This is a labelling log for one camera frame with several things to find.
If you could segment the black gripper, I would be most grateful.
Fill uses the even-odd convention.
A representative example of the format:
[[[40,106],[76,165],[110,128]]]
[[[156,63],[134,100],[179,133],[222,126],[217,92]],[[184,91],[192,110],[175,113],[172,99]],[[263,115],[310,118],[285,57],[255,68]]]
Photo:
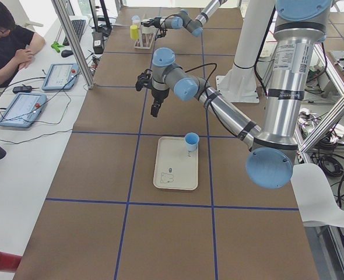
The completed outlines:
[[[163,38],[166,36],[167,27],[165,25],[165,18],[163,17],[154,17],[153,19],[144,19],[141,21],[141,25],[144,27],[155,27],[157,28],[156,38]]]
[[[155,87],[152,87],[152,96],[154,98],[154,102],[151,106],[150,114],[153,117],[158,117],[159,110],[162,106],[162,103],[168,97],[168,95],[169,95],[169,88],[164,89],[164,90],[159,90],[159,89],[156,89]]]

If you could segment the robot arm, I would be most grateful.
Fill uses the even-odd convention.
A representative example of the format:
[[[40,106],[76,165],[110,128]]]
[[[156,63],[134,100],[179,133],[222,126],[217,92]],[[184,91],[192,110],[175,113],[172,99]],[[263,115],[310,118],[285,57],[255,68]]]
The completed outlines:
[[[141,26],[157,28],[159,35],[156,36],[156,39],[165,37],[169,29],[178,30],[182,28],[194,37],[199,37],[203,32],[203,26],[209,21],[209,18],[225,3],[225,0],[210,1],[195,19],[192,19],[189,13],[185,9],[182,9],[170,16],[144,19],[141,21]]]
[[[315,44],[325,38],[331,1],[251,1],[245,14],[233,68],[211,87],[207,80],[187,74],[175,53],[158,48],[152,59],[148,87],[157,116],[163,100],[173,92],[183,101],[197,99],[249,150],[245,169],[264,188],[279,188],[293,174],[298,148],[294,137]],[[257,125],[235,103],[248,84],[269,25],[277,45],[263,125]]]

